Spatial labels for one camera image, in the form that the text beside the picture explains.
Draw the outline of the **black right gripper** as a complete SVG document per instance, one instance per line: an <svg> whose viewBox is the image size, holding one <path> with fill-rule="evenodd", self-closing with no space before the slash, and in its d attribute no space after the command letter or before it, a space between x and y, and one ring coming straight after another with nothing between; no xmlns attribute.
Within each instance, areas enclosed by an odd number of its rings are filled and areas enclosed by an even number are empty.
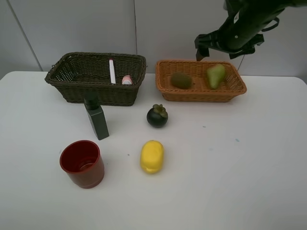
<svg viewBox="0 0 307 230"><path fill-rule="evenodd" d="M255 53L255 45L264 42L262 33L279 25L278 15L288 7L288 1L227 0L226 7L228 17L223 25L196 37L196 61L209 57L209 49L228 53L230 59Z"/></svg>

